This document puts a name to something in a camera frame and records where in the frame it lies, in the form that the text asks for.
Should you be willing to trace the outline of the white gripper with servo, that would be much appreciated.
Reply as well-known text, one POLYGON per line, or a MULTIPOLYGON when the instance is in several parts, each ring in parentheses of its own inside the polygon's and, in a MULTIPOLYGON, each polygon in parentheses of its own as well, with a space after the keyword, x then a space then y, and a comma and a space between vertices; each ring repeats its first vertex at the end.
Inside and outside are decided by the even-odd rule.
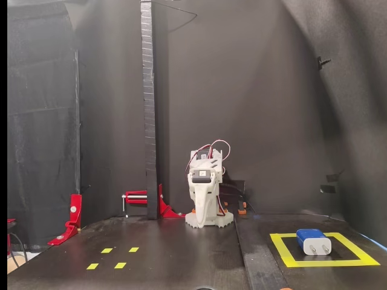
POLYGON ((218 195, 217 174, 212 169, 191 169, 187 175, 190 195, 204 189, 207 193, 203 206, 203 194, 195 195, 195 212, 198 228, 203 228, 213 219, 212 195, 218 195))

